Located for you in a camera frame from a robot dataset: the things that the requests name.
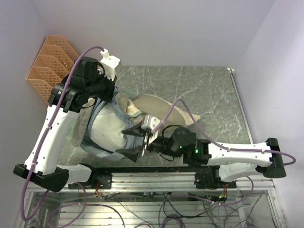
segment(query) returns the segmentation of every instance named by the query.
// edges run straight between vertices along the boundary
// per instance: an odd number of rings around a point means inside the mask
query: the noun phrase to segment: wooden organizer
[[[47,36],[27,76],[46,105],[52,88],[68,75],[78,57],[63,36]]]

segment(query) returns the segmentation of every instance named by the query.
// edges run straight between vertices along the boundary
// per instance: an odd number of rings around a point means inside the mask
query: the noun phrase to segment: wall
[[[124,65],[235,68],[274,0],[33,2],[78,52],[101,45]]]
[[[13,227],[24,183],[13,174],[28,157],[46,106],[25,81],[47,31],[30,0],[0,1],[0,226]]]
[[[289,227],[303,227],[304,1],[276,0],[236,68],[236,84],[255,142],[279,139],[297,158],[275,180]]]

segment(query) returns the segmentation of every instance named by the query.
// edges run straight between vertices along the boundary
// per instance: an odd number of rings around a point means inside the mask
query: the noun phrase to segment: white wall
[[[16,219],[24,180],[13,174],[35,145],[46,106],[25,81],[47,31],[30,0],[0,1],[0,226]]]
[[[279,139],[297,158],[275,185],[291,228],[303,227],[304,1],[276,0],[236,68],[236,84],[255,142]]]
[[[78,52],[102,45],[124,65],[235,68],[274,0],[33,2]]]

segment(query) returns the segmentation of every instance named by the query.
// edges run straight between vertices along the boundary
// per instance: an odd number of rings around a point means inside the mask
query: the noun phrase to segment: blue fabric
[[[126,123],[126,129],[131,128],[134,126],[134,123],[129,120],[129,115],[124,113],[124,111],[119,107],[118,102],[117,102],[117,96],[118,94],[118,87],[115,87],[114,94],[113,94],[113,99],[110,104],[112,106],[112,109],[115,113],[115,115],[123,122]],[[84,150],[87,151],[96,157],[100,158],[106,158],[112,161],[117,161],[122,158],[124,158],[124,155],[117,153],[117,152],[111,152],[108,151],[101,146],[97,145],[95,142],[93,142],[90,138],[91,136],[91,129],[94,120],[96,119],[98,113],[102,110],[102,108],[105,106],[107,102],[102,101],[101,99],[98,99],[94,108],[92,109],[91,112],[91,117],[88,123],[88,127],[85,131],[84,138],[80,144],[80,147]],[[142,145],[143,143],[143,138],[142,137],[136,137],[132,135],[124,135],[124,138],[126,139],[126,145],[123,147],[123,149],[130,149],[134,148],[136,146]]]

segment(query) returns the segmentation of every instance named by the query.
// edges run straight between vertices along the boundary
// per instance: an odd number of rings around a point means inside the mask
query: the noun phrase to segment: marble table
[[[250,143],[232,81],[225,67],[123,66],[117,71],[117,85],[130,98],[152,94],[173,102],[182,97],[200,125],[223,143]],[[178,107],[185,110],[182,104]],[[146,153],[137,163],[129,159],[109,161],[97,158],[66,140],[58,158],[60,165],[86,163],[95,167],[181,166],[182,158],[169,162],[156,153]]]

